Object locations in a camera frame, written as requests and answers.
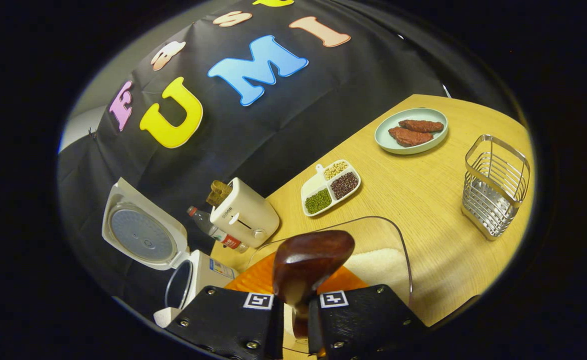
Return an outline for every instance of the wooden table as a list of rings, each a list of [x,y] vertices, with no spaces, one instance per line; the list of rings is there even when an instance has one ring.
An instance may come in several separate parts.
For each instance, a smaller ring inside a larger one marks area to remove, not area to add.
[[[445,140],[414,155],[396,155],[380,148],[374,139],[378,125],[393,114],[418,107],[436,109],[447,116],[449,133]],[[506,141],[523,153],[531,166],[524,202],[496,241],[485,239],[461,212],[465,154],[482,134]],[[360,188],[323,214],[305,216],[301,187],[316,174],[316,164],[328,166],[339,159],[356,168],[362,178]],[[401,230],[407,246],[413,279],[411,308],[431,326],[485,291],[506,268],[529,222],[535,178],[532,144],[520,123],[471,102],[412,95],[269,195],[267,200],[280,216],[280,228],[269,241],[368,215],[390,219]],[[244,271],[252,253],[249,250],[239,255],[216,243],[211,256]]]

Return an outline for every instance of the light green plate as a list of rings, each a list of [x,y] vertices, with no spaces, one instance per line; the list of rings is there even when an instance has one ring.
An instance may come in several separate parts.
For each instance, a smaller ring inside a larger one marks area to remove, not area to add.
[[[420,145],[405,147],[392,137],[389,133],[389,129],[395,128],[400,121],[403,120],[426,120],[426,121],[438,121],[438,123],[442,123],[444,125],[444,129],[432,132],[433,139],[427,141],[425,143],[421,143]],[[375,130],[375,141],[380,145],[381,148],[384,150],[389,151],[390,153],[394,154],[417,154],[422,153],[423,151],[430,150],[434,146],[440,144],[445,137],[447,136],[447,132],[449,131],[449,122],[447,121],[447,116],[442,112],[434,109],[427,109],[426,107],[417,107],[415,109],[408,109],[405,111],[398,112],[397,114],[393,114],[389,116],[385,121],[378,125],[378,128]]]

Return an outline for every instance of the toaster knob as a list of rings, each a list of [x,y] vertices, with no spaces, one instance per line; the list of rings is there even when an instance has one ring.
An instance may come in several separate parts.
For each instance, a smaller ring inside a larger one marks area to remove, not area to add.
[[[254,230],[255,239],[262,240],[265,238],[265,235],[267,235],[267,233],[262,228],[257,228]]]

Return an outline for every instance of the metal utensil holder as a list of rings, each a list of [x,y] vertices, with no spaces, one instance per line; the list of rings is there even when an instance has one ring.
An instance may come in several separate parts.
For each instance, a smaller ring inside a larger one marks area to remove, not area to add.
[[[465,166],[462,212],[488,240],[495,240],[511,224],[527,194],[529,162],[508,143],[484,134],[467,152]]]

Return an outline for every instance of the peach letter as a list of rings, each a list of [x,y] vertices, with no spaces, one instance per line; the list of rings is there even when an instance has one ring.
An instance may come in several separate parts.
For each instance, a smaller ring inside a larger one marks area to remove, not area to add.
[[[184,78],[175,78],[162,92],[162,98],[172,97],[184,111],[186,118],[179,126],[171,125],[161,114],[161,106],[152,104],[140,120],[140,130],[147,130],[165,148],[174,149],[186,143],[203,119],[203,105],[186,87]]]
[[[185,47],[185,42],[172,41],[164,45],[151,59],[154,71],[158,71],[165,66],[175,54],[178,54]]]
[[[349,39],[351,39],[351,36],[348,34],[335,32],[331,28],[319,23],[315,16],[299,18],[298,20],[290,23],[289,27],[292,29],[298,28],[307,30],[307,32],[310,32],[311,34],[321,39],[322,45],[327,48],[333,48],[334,46],[344,44],[348,42]]]
[[[294,0],[255,0],[253,5],[262,4],[270,8],[286,7],[294,3]]]
[[[216,25],[220,24],[220,27],[222,28],[227,28],[233,27],[234,25],[242,23],[245,20],[249,20],[250,18],[252,18],[252,14],[250,13],[232,11],[228,14],[223,14],[223,16],[220,16],[219,18],[216,18],[213,23]]]

